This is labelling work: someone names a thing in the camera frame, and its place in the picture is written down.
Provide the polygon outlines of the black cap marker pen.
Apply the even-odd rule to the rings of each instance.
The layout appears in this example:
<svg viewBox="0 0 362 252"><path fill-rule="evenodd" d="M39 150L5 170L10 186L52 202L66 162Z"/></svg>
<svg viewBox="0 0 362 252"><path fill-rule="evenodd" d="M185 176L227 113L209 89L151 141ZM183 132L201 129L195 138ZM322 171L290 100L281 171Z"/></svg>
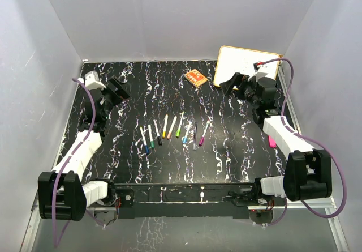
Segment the black cap marker pen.
<svg viewBox="0 0 362 252"><path fill-rule="evenodd" d="M160 136L160 131L159 131L159 128L158 128L158 125L157 125L157 120L154 119L153 123L154 123L154 127L155 127L155 130L156 130L157 143L158 143L159 146L161 146L162 145L162 137Z"/></svg>

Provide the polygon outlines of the green cap marker pen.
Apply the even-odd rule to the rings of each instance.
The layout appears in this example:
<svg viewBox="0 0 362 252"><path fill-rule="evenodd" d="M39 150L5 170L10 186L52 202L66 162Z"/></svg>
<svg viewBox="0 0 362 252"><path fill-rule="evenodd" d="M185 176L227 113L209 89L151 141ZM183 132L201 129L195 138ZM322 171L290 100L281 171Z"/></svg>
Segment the green cap marker pen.
<svg viewBox="0 0 362 252"><path fill-rule="evenodd" d="M150 140L150 148L154 148L154 139L153 139L152 127L150 124L148 125L148 134Z"/></svg>

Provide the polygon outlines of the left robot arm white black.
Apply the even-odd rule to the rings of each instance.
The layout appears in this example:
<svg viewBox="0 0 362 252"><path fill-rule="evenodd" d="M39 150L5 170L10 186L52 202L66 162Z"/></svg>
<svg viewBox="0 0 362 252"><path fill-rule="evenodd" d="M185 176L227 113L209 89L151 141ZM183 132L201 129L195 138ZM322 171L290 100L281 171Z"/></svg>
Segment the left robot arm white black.
<svg viewBox="0 0 362 252"><path fill-rule="evenodd" d="M88 95L84 115L75 140L63 159L49 172L38 177L38 202L42 219L73 220L83 218L96 202L111 206L117 192L107 180L81 182L84 171L100 148L109 130L109 115L114 107L130 98L130 85L111 77L103 83L91 71L73 79Z"/></svg>

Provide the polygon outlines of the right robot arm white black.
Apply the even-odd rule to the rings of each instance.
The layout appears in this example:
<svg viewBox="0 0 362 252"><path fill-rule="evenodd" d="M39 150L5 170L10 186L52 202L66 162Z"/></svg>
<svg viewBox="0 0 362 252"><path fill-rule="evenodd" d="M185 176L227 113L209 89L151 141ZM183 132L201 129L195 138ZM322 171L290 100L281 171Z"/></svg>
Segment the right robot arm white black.
<svg viewBox="0 0 362 252"><path fill-rule="evenodd" d="M256 79L235 73L221 83L224 95L236 89L239 100L249 102L253 119L263 132L273 138L287 158L283 176L255 179L249 198L264 205L272 197L291 201L327 198L332 193L331 157L325 150L317 150L294 130L276 107L277 86L271 78Z"/></svg>

